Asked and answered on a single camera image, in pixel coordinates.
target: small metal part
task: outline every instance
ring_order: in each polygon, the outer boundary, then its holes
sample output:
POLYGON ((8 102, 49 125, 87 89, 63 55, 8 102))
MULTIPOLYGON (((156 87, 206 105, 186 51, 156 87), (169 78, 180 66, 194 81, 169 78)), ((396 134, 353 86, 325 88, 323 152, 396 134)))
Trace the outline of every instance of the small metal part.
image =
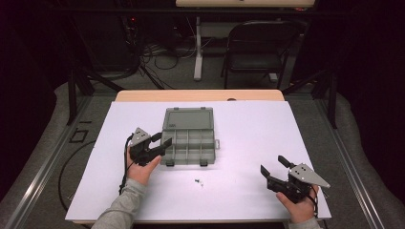
POLYGON ((316 184, 324 188, 330 188, 330 185, 317 175, 310 167, 304 163, 299 164, 289 170, 289 174, 297 179, 303 180, 308 184, 316 184))
POLYGON ((149 138, 151 138, 151 136, 148 133, 143 131, 141 128, 137 127, 134 135, 132 136, 130 147, 138 145, 142 141, 149 139, 149 138))

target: cable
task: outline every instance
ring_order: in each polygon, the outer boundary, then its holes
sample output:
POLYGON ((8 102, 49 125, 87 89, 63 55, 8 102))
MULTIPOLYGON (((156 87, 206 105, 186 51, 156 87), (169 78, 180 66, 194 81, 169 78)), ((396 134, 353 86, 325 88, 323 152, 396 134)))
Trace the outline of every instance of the cable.
POLYGON ((316 193, 312 185, 310 186, 310 189, 312 189, 313 192, 315 193, 315 198, 311 197, 310 194, 307 195, 307 198, 309 198, 310 201, 312 201, 314 206, 313 214, 315 215, 316 218, 318 218, 318 194, 316 193))
POLYGON ((125 187, 125 183, 126 183, 126 173, 128 172, 128 169, 134 164, 134 161, 127 167, 127 149, 128 149, 128 143, 129 141, 132 139, 132 136, 134 134, 131 134, 130 136, 128 136, 126 142, 125 142, 125 148, 124 148, 124 176, 122 177, 122 182, 121 185, 119 185, 119 194, 121 195, 122 193, 122 189, 125 187))
POLYGON ((60 173, 59 173, 59 179, 58 179, 58 181, 57 181, 57 193, 58 193, 58 195, 59 195, 60 203, 62 204, 62 207, 63 207, 63 209, 65 209, 66 212, 68 211, 69 208, 66 206, 65 201, 63 201, 62 190, 61 190, 61 188, 60 188, 61 183, 62 183, 63 172, 65 171, 65 168, 66 168, 66 166, 68 165, 69 161, 71 161, 71 159, 72 159, 81 149, 83 149, 84 147, 86 147, 86 146, 88 146, 88 145, 90 145, 90 144, 92 144, 92 143, 95 143, 95 142, 96 142, 95 140, 90 141, 90 142, 87 142, 86 144, 80 146, 77 150, 75 150, 75 151, 71 154, 71 156, 69 156, 69 158, 65 161, 65 163, 64 163, 63 166, 62 166, 62 170, 61 170, 60 173))

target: desk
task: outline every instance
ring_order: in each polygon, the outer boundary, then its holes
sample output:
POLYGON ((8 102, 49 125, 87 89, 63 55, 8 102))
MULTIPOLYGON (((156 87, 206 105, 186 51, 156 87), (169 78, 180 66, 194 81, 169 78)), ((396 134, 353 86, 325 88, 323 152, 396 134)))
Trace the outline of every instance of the desk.
MULTIPOLYGON (((271 90, 120 92, 105 118, 66 220, 94 222, 118 196, 123 146, 137 127, 154 134, 161 131, 166 108, 201 106, 214 110, 215 135, 221 141, 215 163, 158 166, 136 221, 287 220, 287 210, 266 188, 260 165, 273 176, 287 179, 288 170, 277 161, 279 154, 291 162, 311 163, 288 103, 280 91, 271 90), (224 101, 228 98, 238 100, 224 101)), ((319 218, 330 218, 321 192, 319 218)))
MULTIPOLYGON (((315 4, 315 0, 176 0, 177 7, 185 8, 311 8, 315 4)), ((233 27, 238 23, 222 23, 218 29, 205 32, 212 34, 218 32, 216 37, 227 37, 233 27)), ((196 22, 196 65, 194 69, 194 80, 202 79, 203 68, 203 52, 202 52, 202 27, 200 17, 197 17, 196 22)), ((206 25, 208 28, 213 27, 212 23, 206 25)))

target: chair leg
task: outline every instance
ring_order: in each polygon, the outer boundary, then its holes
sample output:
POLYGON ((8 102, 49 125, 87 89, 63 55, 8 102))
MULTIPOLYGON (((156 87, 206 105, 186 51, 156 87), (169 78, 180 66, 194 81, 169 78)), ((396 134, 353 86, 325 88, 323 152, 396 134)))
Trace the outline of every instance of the chair leg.
POLYGON ((284 75, 284 70, 285 70, 285 68, 286 68, 288 56, 289 56, 289 50, 286 50, 286 51, 284 52, 283 67, 281 68, 280 76, 279 76, 279 79, 278 79, 278 82, 277 82, 277 89, 280 89, 281 82, 283 81, 283 75, 284 75))

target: white paper sheet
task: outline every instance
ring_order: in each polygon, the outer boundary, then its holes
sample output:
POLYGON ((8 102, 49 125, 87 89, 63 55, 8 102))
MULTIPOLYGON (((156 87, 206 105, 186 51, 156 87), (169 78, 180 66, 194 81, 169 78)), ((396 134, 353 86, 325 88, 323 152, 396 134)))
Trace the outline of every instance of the white paper sheet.
MULTIPOLYGON (((286 180, 288 169, 278 162, 278 155, 312 168, 288 103, 221 101, 113 102, 66 220, 96 220, 110 207, 123 176, 126 138, 137 127, 151 135, 161 132, 165 110, 173 107, 212 107, 221 149, 216 151, 215 164, 208 167, 159 165, 136 221, 288 219, 287 210, 266 188, 260 173, 263 164, 273 177, 286 180)), ((318 198, 319 218, 330 218, 322 192, 318 198)))

